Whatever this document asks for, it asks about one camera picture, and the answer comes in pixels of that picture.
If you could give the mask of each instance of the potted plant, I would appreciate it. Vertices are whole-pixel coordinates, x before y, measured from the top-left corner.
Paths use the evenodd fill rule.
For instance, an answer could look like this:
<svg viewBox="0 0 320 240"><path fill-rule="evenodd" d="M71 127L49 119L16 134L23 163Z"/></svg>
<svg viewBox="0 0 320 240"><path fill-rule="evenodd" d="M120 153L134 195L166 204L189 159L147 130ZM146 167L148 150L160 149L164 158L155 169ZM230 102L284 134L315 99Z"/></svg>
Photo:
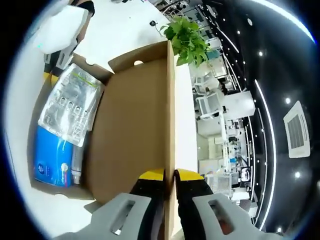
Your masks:
<svg viewBox="0 0 320 240"><path fill-rule="evenodd" d="M175 16L174 22L160 28L166 28L164 34L171 41L174 55L179 55L176 65L194 63L199 67L207 61L206 52L209 46L199 34L199 26L195 22L189 22L185 17Z"/></svg>

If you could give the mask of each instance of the black ceiling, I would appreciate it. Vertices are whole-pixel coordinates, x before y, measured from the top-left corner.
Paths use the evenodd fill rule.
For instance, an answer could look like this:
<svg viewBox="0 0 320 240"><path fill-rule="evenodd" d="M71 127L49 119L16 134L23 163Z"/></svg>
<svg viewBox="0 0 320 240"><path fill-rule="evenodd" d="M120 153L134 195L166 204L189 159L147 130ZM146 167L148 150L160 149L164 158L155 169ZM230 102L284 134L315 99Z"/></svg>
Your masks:
<svg viewBox="0 0 320 240"><path fill-rule="evenodd" d="M212 20L212 31L222 40L224 53L228 54L229 62L234 64L232 68L239 76L241 89L247 88L256 99L256 107L259 108L264 124L268 162L266 182L265 142L259 113L256 110L251 122L253 135L257 135L254 137L256 159L260 159L255 169L256 181L259 183L255 192L259 199L262 197L265 184L264 203L256 226L261 226L266 215L276 167L273 201L263 230L275 232L281 226L286 231L294 229L294 226L298 226L297 223L302 222L301 219L306 215L311 202L315 200L316 183L320 179L320 127L317 124L320 110L317 47L319 21L316 21L317 16L313 10L315 3L311 1L270 1L302 21L311 32L314 42L296 24L257 2L259 1L204 0L201 11ZM217 18L206 11L206 5L216 9ZM236 46L239 53L217 26ZM258 81L270 112L276 145L276 166L269 119L255 80ZM285 98L290 98L291 104L286 104ZM288 154L283 117L298 100L310 120L308 128L312 137L311 155L292 159ZM296 179L295 172L300 172L301 177Z"/></svg>

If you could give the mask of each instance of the white bottle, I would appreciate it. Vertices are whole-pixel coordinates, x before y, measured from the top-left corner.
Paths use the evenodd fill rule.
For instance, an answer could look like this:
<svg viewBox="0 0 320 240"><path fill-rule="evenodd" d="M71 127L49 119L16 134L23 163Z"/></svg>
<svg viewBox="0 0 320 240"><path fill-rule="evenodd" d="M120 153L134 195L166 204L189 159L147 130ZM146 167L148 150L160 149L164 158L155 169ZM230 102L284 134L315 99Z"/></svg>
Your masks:
<svg viewBox="0 0 320 240"><path fill-rule="evenodd" d="M82 147L73 145L72 161L71 161L71 174L74 184L80 184L82 161L84 159L85 145Z"/></svg>

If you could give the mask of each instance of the ceiling air conditioner vent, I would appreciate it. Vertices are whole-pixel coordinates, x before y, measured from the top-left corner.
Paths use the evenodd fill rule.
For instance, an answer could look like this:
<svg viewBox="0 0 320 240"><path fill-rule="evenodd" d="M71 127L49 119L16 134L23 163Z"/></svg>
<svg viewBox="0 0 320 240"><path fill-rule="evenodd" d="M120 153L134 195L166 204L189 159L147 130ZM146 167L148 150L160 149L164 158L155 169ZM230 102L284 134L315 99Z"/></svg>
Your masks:
<svg viewBox="0 0 320 240"><path fill-rule="evenodd" d="M283 118L289 157L305 158L310 156L310 139L306 117L300 101L297 101Z"/></svg>

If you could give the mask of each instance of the white desk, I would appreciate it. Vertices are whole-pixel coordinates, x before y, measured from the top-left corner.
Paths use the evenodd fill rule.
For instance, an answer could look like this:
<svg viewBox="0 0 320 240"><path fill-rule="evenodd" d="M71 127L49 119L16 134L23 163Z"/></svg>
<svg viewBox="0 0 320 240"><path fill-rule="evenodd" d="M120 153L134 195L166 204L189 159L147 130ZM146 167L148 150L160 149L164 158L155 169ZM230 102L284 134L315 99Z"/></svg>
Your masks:
<svg viewBox="0 0 320 240"><path fill-rule="evenodd" d="M156 43L162 38L149 22L158 27L168 20L148 1L116 4L93 0L95 15L76 53L89 64L110 70L108 61L133 49ZM33 108L43 85L43 54L31 44L21 51L7 89L5 131L11 150L16 182L35 224L55 237L76 232L89 224L91 214L84 206L92 201L67 199L31 188L27 165L27 142ZM190 73L187 65L175 68L175 167L197 171L196 123ZM173 232L180 229L179 218Z"/></svg>

